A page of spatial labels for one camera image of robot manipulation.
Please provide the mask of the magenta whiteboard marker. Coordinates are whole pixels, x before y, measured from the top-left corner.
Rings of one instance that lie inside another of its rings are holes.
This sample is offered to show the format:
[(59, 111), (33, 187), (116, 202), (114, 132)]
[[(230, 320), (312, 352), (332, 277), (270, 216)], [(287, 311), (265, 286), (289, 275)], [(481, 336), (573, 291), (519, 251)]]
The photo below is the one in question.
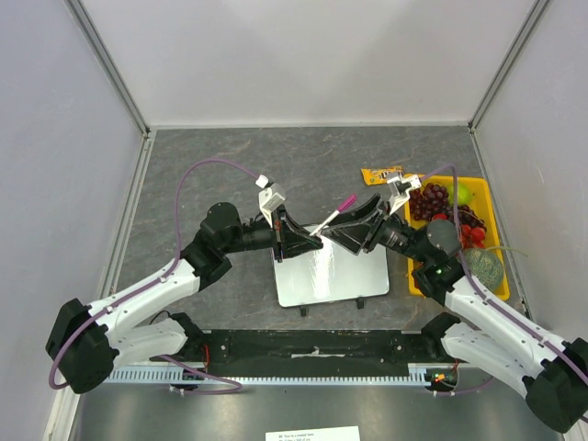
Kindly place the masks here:
[(350, 195), (344, 202), (342, 202), (336, 210), (334, 210), (323, 222), (318, 224), (310, 233), (310, 236), (318, 236), (323, 229), (325, 229), (332, 221), (334, 221), (340, 214), (348, 210), (357, 200), (356, 194)]

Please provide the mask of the white whiteboard black frame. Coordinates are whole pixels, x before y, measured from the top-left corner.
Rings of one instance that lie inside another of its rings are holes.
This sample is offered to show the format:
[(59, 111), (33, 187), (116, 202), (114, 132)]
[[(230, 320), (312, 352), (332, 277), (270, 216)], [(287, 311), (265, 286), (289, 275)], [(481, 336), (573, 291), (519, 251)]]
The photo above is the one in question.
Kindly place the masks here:
[(287, 258), (273, 265), (277, 301), (282, 308), (356, 300), (385, 295), (390, 290), (386, 249), (352, 254), (323, 239), (318, 251)]

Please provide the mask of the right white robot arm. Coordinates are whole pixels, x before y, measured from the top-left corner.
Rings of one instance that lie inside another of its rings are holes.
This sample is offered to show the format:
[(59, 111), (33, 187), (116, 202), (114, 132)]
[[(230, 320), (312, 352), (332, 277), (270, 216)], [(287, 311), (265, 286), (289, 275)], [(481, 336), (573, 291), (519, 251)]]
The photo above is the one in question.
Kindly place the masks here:
[(422, 294), (447, 308), (421, 338), (431, 361), (447, 356), (500, 380), (550, 429), (565, 434), (587, 418), (587, 343), (546, 330), (501, 301), (466, 268), (456, 224), (433, 220), (415, 229), (374, 196), (337, 216), (322, 236), (353, 254), (384, 246), (419, 263)]

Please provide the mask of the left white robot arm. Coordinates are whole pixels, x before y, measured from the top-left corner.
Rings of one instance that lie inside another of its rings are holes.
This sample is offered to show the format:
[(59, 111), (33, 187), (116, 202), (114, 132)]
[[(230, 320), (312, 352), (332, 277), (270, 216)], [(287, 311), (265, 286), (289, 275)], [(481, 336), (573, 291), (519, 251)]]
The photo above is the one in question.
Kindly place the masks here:
[(229, 254), (269, 249), (282, 261), (322, 247), (322, 240), (291, 219), (284, 206), (243, 223), (233, 204), (213, 205), (192, 242), (163, 268), (102, 300), (83, 304), (74, 298), (60, 307), (45, 346), (52, 360), (51, 388), (83, 394), (129, 362), (171, 355), (194, 360), (202, 341), (186, 316), (160, 325), (142, 321), (220, 280), (232, 267)]

